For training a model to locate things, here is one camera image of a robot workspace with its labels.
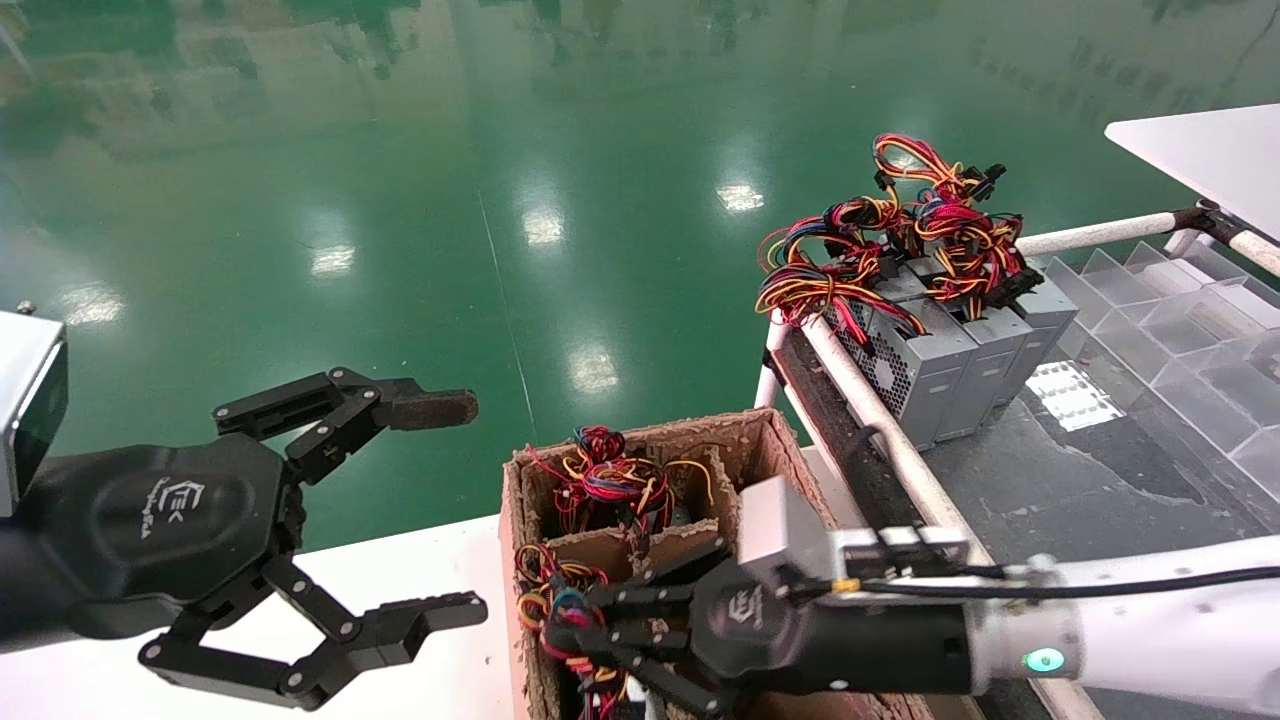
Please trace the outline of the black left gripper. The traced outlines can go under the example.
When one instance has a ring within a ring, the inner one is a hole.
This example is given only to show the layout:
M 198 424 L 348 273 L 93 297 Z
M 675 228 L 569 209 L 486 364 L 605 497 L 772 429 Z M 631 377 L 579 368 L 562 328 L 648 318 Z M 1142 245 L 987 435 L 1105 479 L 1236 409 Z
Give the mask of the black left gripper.
M 360 674 L 411 664 L 426 638 L 476 626 L 476 593 L 356 618 L 297 568 L 301 492 L 251 439 L 54 457 L 3 520 L 1 644 L 119 641 L 170 626 L 140 664 L 172 685 L 316 711 Z M 205 647 L 273 591 L 324 639 L 292 664 Z

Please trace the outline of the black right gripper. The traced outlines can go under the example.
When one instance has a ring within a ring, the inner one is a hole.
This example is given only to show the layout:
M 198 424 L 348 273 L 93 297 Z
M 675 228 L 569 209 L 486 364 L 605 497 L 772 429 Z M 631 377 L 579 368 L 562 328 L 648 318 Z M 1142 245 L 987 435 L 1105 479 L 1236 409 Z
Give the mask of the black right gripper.
M 728 716 L 739 691 L 813 694 L 972 694 L 970 642 L 957 605 L 794 602 L 750 578 L 713 539 L 618 584 L 586 605 L 604 621 L 545 623 L 545 652 L 590 679 L 614 674 L 691 716 Z M 681 618 L 690 633 L 648 620 Z

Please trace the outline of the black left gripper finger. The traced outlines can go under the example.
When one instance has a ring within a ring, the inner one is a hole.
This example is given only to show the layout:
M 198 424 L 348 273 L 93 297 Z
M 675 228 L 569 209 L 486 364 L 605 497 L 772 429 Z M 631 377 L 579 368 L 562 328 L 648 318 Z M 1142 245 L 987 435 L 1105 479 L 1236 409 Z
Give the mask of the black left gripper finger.
M 463 427 L 477 416 L 470 389 L 425 391 L 412 378 L 375 380 L 344 366 L 224 404 L 218 434 L 257 441 L 302 430 L 285 447 L 285 477 L 317 484 L 381 430 Z

